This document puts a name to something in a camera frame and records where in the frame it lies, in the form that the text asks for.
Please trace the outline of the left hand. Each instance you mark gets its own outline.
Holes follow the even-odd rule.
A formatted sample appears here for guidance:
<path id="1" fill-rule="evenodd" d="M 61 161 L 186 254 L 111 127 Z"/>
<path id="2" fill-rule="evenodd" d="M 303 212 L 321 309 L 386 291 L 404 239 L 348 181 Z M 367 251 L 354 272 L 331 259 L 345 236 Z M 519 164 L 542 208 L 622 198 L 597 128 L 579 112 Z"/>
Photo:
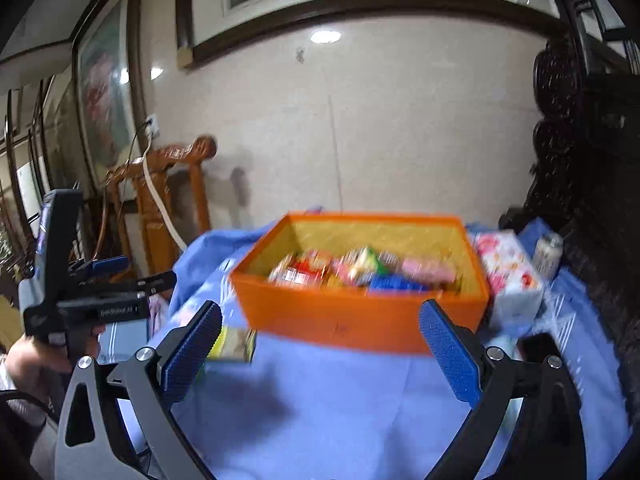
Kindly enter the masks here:
<path id="1" fill-rule="evenodd" d="M 62 347 L 51 347 L 26 335 L 12 344 L 4 362 L 15 385 L 34 384 L 44 370 L 68 374 L 74 367 Z"/>

